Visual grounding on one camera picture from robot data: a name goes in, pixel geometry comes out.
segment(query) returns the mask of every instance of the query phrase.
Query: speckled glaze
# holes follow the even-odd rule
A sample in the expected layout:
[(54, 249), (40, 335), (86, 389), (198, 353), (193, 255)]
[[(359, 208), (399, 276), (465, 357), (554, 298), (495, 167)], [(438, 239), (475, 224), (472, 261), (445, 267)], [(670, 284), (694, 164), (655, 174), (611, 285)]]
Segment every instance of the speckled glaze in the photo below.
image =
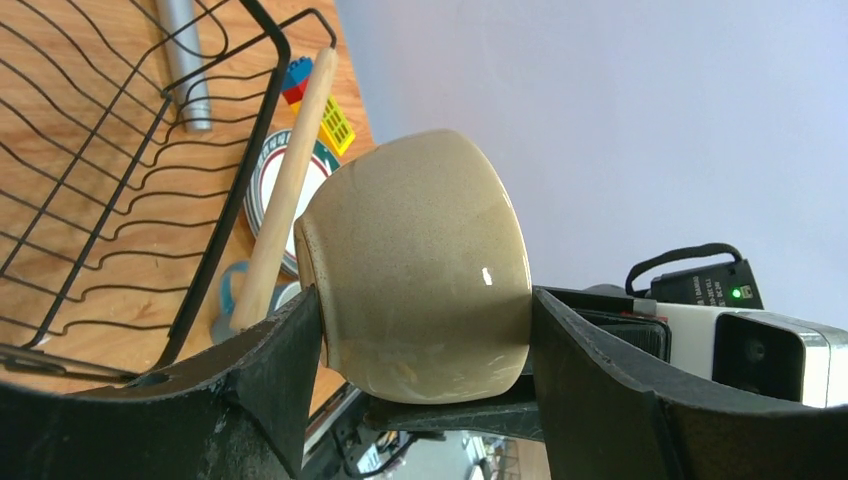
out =
[(295, 222), (316, 284), (326, 362), (365, 392), (443, 404), (499, 395), (521, 373), (531, 285), (509, 197), (483, 153), (447, 130), (336, 171)]

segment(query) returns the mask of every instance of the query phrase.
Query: cable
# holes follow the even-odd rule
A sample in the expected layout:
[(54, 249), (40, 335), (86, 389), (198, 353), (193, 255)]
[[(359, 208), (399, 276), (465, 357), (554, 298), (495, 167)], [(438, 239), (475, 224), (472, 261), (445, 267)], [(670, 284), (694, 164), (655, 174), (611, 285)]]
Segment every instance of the cable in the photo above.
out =
[(403, 456), (406, 454), (406, 451), (409, 450), (409, 447), (411, 447), (413, 443), (417, 442), (418, 439), (419, 439), (418, 435), (416, 435), (414, 433), (409, 434), (409, 440), (407, 440), (406, 443), (404, 443), (402, 447), (398, 448), (397, 451), (395, 451), (395, 453), (393, 453), (391, 457), (389, 457), (385, 462), (383, 462), (383, 464), (380, 465), (379, 468), (377, 468), (376, 470), (372, 470), (370, 472), (363, 472), (363, 473), (357, 472), (355, 469), (352, 469), (350, 467), (350, 464), (347, 462), (347, 457), (343, 457), (344, 458), (343, 466), (344, 466), (344, 469), (345, 469), (345, 473), (350, 478), (376, 477), (377, 475), (380, 475), (381, 473), (388, 470), (389, 467), (391, 467), (399, 459), (403, 458)]
[(389, 451), (389, 449), (397, 448), (399, 439), (400, 436), (396, 430), (383, 432), (383, 434), (377, 438), (377, 441), (374, 442), (374, 446), (377, 447), (377, 453), (382, 454)]
[(678, 260), (712, 257), (713, 255), (721, 255), (723, 253), (733, 255), (734, 262), (741, 262), (744, 260), (744, 257), (742, 257), (742, 254), (739, 253), (739, 250), (737, 250), (736, 247), (726, 243), (705, 243), (698, 247), (678, 248), (634, 265), (633, 268), (630, 269), (630, 273), (627, 274), (627, 280), (624, 282), (624, 290), (627, 295), (639, 296), (637, 295), (637, 292), (633, 290), (633, 281), (648, 270), (666, 263), (676, 262)]

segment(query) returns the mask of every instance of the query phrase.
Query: blue cup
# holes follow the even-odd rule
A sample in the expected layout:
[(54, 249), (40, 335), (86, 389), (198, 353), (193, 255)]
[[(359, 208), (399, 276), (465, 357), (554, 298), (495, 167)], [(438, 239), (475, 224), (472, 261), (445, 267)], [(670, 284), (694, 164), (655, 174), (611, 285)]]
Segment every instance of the blue cup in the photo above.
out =
[[(227, 267), (224, 270), (224, 274), (221, 275), (221, 283), (218, 287), (218, 308), (220, 313), (212, 325), (212, 340), (215, 344), (219, 344), (237, 333), (230, 328), (230, 317), (233, 316), (233, 312), (236, 309), (236, 301), (233, 298), (232, 291), (232, 278), (237, 273), (247, 273), (247, 265), (247, 261), (236, 262)], [(271, 304), (268, 306), (268, 314), (270, 315), (277, 311), (298, 293), (300, 293), (300, 283), (298, 282), (274, 287), (274, 292), (271, 294)]]

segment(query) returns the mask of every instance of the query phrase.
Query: wooden countertop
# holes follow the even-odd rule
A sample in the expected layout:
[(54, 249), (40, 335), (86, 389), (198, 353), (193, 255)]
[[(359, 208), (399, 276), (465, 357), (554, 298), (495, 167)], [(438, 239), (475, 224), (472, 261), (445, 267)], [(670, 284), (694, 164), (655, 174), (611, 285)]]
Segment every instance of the wooden countertop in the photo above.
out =
[[(152, 0), (140, 3), (155, 11)], [(216, 2), (209, 0), (204, 3), (211, 6)], [(6, 147), (5, 151), (0, 151), (4, 170), (0, 176), (0, 190), (15, 198), (23, 198), (31, 204), (41, 205), (56, 185), (45, 177), (44, 172), (55, 177), (61, 175), (74, 158), (72, 153), (84, 145), (89, 136), (89, 132), (83, 127), (95, 125), (103, 113), (102, 109), (98, 110), (96, 101), (108, 105), (111, 99), (115, 98), (117, 85), (129, 74), (127, 64), (115, 56), (114, 52), (120, 52), (133, 60), (130, 62), (132, 64), (151, 44), (158, 41), (159, 37), (153, 24), (130, 2), (110, 4), (109, 12), (105, 12), (102, 3), (97, 0), (75, 0), (74, 3), (43, 0), (33, 1), (32, 4), (36, 5), (34, 9), (18, 3), (6, 5), (4, 22), (11, 25), (12, 30), (0, 31), (0, 41), (3, 44), (3, 54), (0, 58), (5, 61), (0, 64), (0, 89), (3, 92), (0, 98), (6, 102), (5, 105), (0, 105), (0, 143)], [(333, 2), (294, 0), (267, 1), (263, 4), (278, 22), (307, 7), (318, 8), (327, 17), (339, 36), (337, 48), (341, 60), (333, 95), (356, 132), (356, 140), (341, 160), (344, 163), (372, 149), (374, 142)], [(36, 10), (52, 19), (62, 31), (67, 32), (79, 50), (61, 32), (57, 32), (54, 26), (40, 17)], [(100, 30), (99, 33), (80, 11), (93, 20)], [(222, 6), (216, 10), (215, 15), (226, 27), (231, 47), (259, 33), (253, 20), (237, 1)], [(202, 21), (198, 29), (204, 53), (208, 54), (223, 45), (224, 39), (220, 29), (209, 19)], [(300, 55), (314, 56), (319, 48), (327, 44), (326, 34), (315, 19), (299, 22), (287, 28), (285, 33), (292, 46), (293, 58)], [(111, 49), (104, 45), (101, 34), (110, 41)], [(63, 76), (56, 65), (48, 62), (46, 57), (37, 54), (33, 46), (27, 44), (22, 37), (31, 40), (46, 52), (67, 76)], [(80, 55), (80, 50), (86, 54), (88, 60)], [(247, 77), (251, 73), (259, 73), (269, 68), (274, 59), (273, 46), (263, 41), (214, 67), (207, 75), (210, 79), (218, 75)], [(161, 86), (170, 78), (161, 48), (152, 52), (142, 65), (141, 71), (152, 83)], [(130, 177), (128, 183), (131, 187), (125, 189), (118, 199), (116, 207), (119, 213), (110, 214), (107, 218), (101, 238), (95, 242), (87, 257), (87, 266), (80, 271), (68, 291), (69, 300), (62, 303), (56, 314), (50, 327), (53, 334), (49, 334), (48, 341), (39, 348), (55, 355), (132, 371), (143, 371), (156, 362), (166, 342), (167, 330), (163, 328), (133, 331), (103, 325), (75, 325), (68, 328), (67, 334), (59, 334), (69, 322), (80, 319), (112, 320), (136, 327), (167, 324), (173, 320), (185, 295), (184, 291), (161, 293), (91, 287), (123, 284), (168, 290), (189, 284), (199, 258), (187, 255), (205, 249), (211, 235), (211, 226), (179, 229), (154, 224), (130, 224), (121, 229), (119, 227), (137, 220), (162, 219), (202, 223), (217, 218), (225, 198), (222, 193), (232, 182), (234, 167), (243, 152), (244, 143), (212, 147), (198, 142), (225, 144), (245, 138), (252, 127), (252, 120), (239, 119), (255, 115), (260, 98), (256, 96), (233, 99), (250, 97), (261, 92), (264, 85), (267, 85), (267, 78), (266, 75), (240, 81), (225, 78), (210, 80), (209, 88), (213, 96), (230, 98), (213, 101), (213, 116), (228, 121), (216, 123), (213, 132), (206, 134), (189, 135), (177, 127), (171, 132), (168, 140), (168, 143), (177, 146), (161, 148), (155, 142), (148, 146), (142, 157), (142, 165), (137, 167)], [(84, 90), (87, 96), (75, 90), (71, 80)], [(33, 83), (46, 93), (39, 93), (33, 88)], [(127, 91), (139, 102), (131, 101), (125, 94), (115, 104), (114, 111), (120, 112), (123, 119), (137, 125), (139, 130), (146, 130), (152, 116), (141, 107), (144, 104), (153, 110), (158, 109), (161, 105), (159, 94), (151, 85), (145, 84), (139, 75), (130, 82)], [(48, 97), (55, 105), (47, 101)], [(68, 115), (60, 115), (57, 109)], [(22, 121), (16, 111), (23, 114), (30, 125)], [(293, 115), (281, 98), (270, 131), (290, 127), (293, 120)], [(54, 143), (45, 140), (36, 130), (44, 133)], [(154, 139), (164, 140), (166, 130), (165, 126), (160, 127)], [(81, 162), (77, 162), (69, 170), (66, 186), (57, 190), (48, 207), (48, 212), (55, 216), (41, 216), (27, 237), (30, 243), (17, 250), (13, 260), (7, 265), (4, 276), (0, 277), (0, 298), (3, 299), (0, 316), (3, 318), (27, 325), (38, 325), (44, 318), (55, 298), (55, 295), (45, 291), (56, 292), (61, 288), (73, 264), (67, 258), (75, 259), (88, 238), (80, 228), (57, 221), (56, 217), (72, 220), (77, 226), (92, 228), (103, 211), (103, 207), (97, 205), (95, 200), (105, 202), (117, 185), (102, 171), (120, 178), (142, 138), (137, 132), (133, 133), (128, 125), (115, 121), (112, 116), (106, 118), (98, 133), (102, 134), (102, 138), (96, 136), (90, 142), (83, 152), (83, 158), (99, 166), (100, 170)], [(129, 152), (129, 156), (120, 153), (116, 147), (122, 147), (125, 152)], [(157, 151), (161, 151), (158, 158), (154, 157)], [(27, 168), (15, 156), (26, 164), (41, 169), (42, 173)], [(185, 165), (192, 166), (194, 170), (161, 168)], [(151, 174), (153, 170), (156, 170), (155, 175)], [(95, 200), (84, 198), (73, 189), (82, 191)], [(161, 191), (190, 192), (195, 197), (184, 199), (173, 195), (145, 196), (146, 193)], [(0, 253), (5, 261), (15, 251), (16, 239), (24, 236), (36, 212), (19, 201), (12, 200), (8, 195), (0, 198), (0, 212), (3, 215), (0, 230), (6, 234), (0, 238)], [(219, 276), (232, 263), (246, 260), (253, 242), (253, 235), (242, 211), (229, 236), (215, 279), (181, 350), (181, 359), (211, 346), (209, 327), (218, 314)], [(43, 249), (64, 255), (65, 259), (45, 254)], [(109, 255), (116, 251), (140, 250), (165, 255)], [(281, 276), (280, 281), (291, 279)], [(39, 291), (31, 285), (46, 290)], [(0, 342), (20, 345), (31, 338), (32, 334), (31, 328), (0, 321)], [(9, 373), (2, 368), (0, 380), (56, 392), (79, 391), (101, 385), (79, 380)], [(314, 411), (320, 406), (342, 383), (343, 380), (335, 372), (319, 368), (311, 410)]]

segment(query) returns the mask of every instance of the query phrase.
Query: silver tube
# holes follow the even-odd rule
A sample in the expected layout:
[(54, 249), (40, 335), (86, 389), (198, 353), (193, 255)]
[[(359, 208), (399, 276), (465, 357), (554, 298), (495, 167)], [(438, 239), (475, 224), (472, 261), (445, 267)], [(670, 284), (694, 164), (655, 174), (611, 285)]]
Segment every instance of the silver tube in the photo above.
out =
[[(156, 0), (156, 9), (159, 12), (159, 22), (168, 34), (179, 30), (185, 24), (194, 20), (193, 0)], [(196, 24), (186, 28), (174, 38), (177, 41), (171, 40), (166, 43), (165, 47), (171, 77), (176, 81), (201, 68), (203, 59), (197, 55), (201, 51)], [(175, 90), (177, 104), (186, 105), (182, 110), (186, 130), (189, 132), (212, 130), (212, 122), (209, 120), (212, 114), (208, 100), (209, 90), (206, 87), (206, 79), (203, 73), (191, 77), (178, 85)]]

